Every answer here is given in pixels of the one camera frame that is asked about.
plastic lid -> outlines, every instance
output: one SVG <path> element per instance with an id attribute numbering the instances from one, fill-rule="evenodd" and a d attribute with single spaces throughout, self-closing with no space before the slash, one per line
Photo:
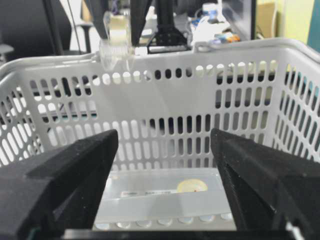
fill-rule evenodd
<path id="1" fill-rule="evenodd" d="M 217 11 L 217 10 L 218 10 L 218 5 L 215 3 L 208 2 L 202 5 L 202 11 L 204 12 L 211 12 L 211 11 Z"/>

cable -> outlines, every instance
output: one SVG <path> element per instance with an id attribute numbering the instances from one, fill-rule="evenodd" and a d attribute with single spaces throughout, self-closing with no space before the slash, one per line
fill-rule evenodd
<path id="1" fill-rule="evenodd" d="M 77 29 L 76 29 L 76 24 L 75 24 L 74 15 L 72 14 L 71 6 L 70 6 L 70 2 L 69 2 L 69 0 L 67 0 L 67 2 L 68 2 L 68 6 L 69 6 L 69 10 L 70 10 L 70 14 L 71 14 L 71 18 L 72 18 L 73 28 L 74 28 L 74 32 L 75 32 L 75 38 L 76 38 L 76 41 L 77 41 L 77 43 L 78 43 L 79 54 L 81 55 L 80 43 L 79 43 L 79 37 L 78 37 Z"/>
<path id="2" fill-rule="evenodd" d="M 198 18 L 198 13 L 202 10 L 202 7 L 200 7 L 197 11 L 194 13 L 194 17 Z"/>
<path id="3" fill-rule="evenodd" d="M 256 32 L 256 37 L 257 37 L 257 39 L 264 39 L 265 38 L 264 35 L 258 31 Z"/>
<path id="4" fill-rule="evenodd" d="M 256 28 L 258 29 L 257 33 L 260 33 L 263 36 L 262 29 L 258 24 L 256 25 Z"/>
<path id="5" fill-rule="evenodd" d="M 185 30 L 188 32 L 188 34 L 192 34 L 192 31 L 189 29 L 189 24 L 191 23 L 191 21 L 186 21 L 185 22 Z"/>

